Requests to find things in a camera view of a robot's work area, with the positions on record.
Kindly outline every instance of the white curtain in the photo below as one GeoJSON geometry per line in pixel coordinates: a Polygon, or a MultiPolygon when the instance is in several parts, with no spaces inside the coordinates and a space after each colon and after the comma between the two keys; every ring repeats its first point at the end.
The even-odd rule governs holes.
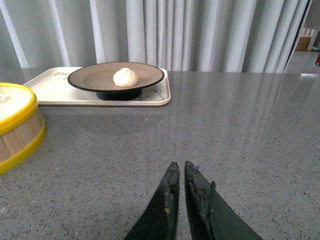
{"type": "Polygon", "coordinates": [[[0,66],[283,73],[309,0],[0,0],[0,66]]]}

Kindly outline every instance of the gray countertop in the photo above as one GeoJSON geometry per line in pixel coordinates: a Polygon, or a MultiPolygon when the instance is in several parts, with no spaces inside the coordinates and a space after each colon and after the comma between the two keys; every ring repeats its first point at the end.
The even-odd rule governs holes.
{"type": "MultiPolygon", "coordinates": [[[[25,83],[45,69],[0,68],[25,83]]],[[[41,146],[0,176],[0,239],[121,240],[171,161],[178,240],[191,161],[263,239],[320,238],[320,76],[169,72],[161,107],[42,106],[41,146]]]]}

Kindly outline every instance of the bamboo steamer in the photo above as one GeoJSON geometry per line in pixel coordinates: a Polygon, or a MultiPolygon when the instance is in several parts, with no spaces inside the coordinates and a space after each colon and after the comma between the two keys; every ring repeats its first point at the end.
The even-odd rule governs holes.
{"type": "Polygon", "coordinates": [[[45,121],[31,89],[0,82],[0,175],[32,154],[45,135],[45,121]]]}

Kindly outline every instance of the cartoon drawing on tray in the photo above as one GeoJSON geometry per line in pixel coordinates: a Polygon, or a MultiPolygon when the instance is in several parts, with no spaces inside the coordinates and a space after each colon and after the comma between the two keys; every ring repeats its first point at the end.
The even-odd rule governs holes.
{"type": "Polygon", "coordinates": [[[165,98],[161,96],[161,90],[158,88],[150,88],[142,91],[142,94],[138,96],[136,101],[164,101],[165,98]]]}

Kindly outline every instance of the plate base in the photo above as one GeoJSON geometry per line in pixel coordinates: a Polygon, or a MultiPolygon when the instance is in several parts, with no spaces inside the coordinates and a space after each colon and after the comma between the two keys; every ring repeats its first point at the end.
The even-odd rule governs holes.
{"type": "Polygon", "coordinates": [[[105,101],[129,101],[136,99],[142,94],[142,89],[125,92],[96,92],[96,96],[105,101]]]}

